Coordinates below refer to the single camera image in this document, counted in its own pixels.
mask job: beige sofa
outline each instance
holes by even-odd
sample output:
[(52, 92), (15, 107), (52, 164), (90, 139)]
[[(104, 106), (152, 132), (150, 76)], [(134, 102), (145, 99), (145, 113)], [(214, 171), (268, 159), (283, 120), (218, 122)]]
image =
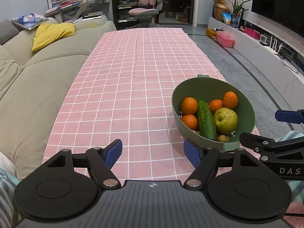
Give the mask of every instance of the beige sofa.
[[(57, 21), (50, 18), (48, 23)], [(19, 179), (41, 165), (53, 123), (74, 78), (102, 34), (116, 30), (105, 16), (78, 22), (75, 29), (74, 36), (36, 53), (31, 51), (35, 29), (23, 30), (0, 46), (2, 57), (7, 55), (5, 49), (19, 65), (14, 64), (16, 78), (6, 92), (2, 88), (5, 93), (0, 96), (0, 151), (15, 164)]]

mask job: green pear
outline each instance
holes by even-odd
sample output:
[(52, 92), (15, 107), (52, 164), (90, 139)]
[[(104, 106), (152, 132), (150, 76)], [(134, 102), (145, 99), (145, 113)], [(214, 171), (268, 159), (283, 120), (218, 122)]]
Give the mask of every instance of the green pear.
[(219, 108), (213, 116), (216, 130), (221, 134), (230, 134), (236, 130), (238, 125), (238, 116), (227, 107)]

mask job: white cloth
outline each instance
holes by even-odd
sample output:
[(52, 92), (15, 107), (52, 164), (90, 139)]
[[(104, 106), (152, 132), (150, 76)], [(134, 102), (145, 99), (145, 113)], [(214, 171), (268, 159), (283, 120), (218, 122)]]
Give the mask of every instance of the white cloth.
[(0, 152), (0, 166), (3, 167), (3, 168), (5, 168), (13, 176), (16, 176), (15, 165), (2, 152)]

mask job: green bowl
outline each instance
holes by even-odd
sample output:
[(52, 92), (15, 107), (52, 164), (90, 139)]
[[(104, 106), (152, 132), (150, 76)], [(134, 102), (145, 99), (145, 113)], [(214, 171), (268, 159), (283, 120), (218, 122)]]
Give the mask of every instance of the green bowl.
[[(194, 133), (180, 120), (180, 106), (184, 98), (192, 97), (196, 100), (204, 100), (209, 104), (214, 99), (223, 99), (224, 94), (228, 91), (234, 92), (239, 100), (237, 107), (234, 108), (239, 122), (234, 133), (235, 136), (230, 138), (229, 143), (204, 138)], [(254, 111), (248, 99), (235, 87), (224, 81), (210, 78), (208, 75), (198, 75), (196, 78), (191, 78), (180, 83), (172, 94), (172, 108), (177, 128), (185, 139), (194, 141), (200, 147), (214, 147), (224, 152), (238, 148), (240, 134), (243, 132), (251, 133), (255, 125)]]

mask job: pink storage box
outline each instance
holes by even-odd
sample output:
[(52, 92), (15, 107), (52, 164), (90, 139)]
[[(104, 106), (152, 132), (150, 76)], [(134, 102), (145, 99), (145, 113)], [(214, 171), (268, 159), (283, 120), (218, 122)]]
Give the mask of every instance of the pink storage box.
[(216, 34), (216, 41), (219, 42), (221, 46), (232, 48), (234, 39), (229, 32), (218, 31)]
[(261, 33), (259, 33), (256, 30), (253, 30), (251, 28), (245, 28), (245, 33), (248, 34), (250, 37), (254, 38), (254, 39), (260, 39), (261, 37)]

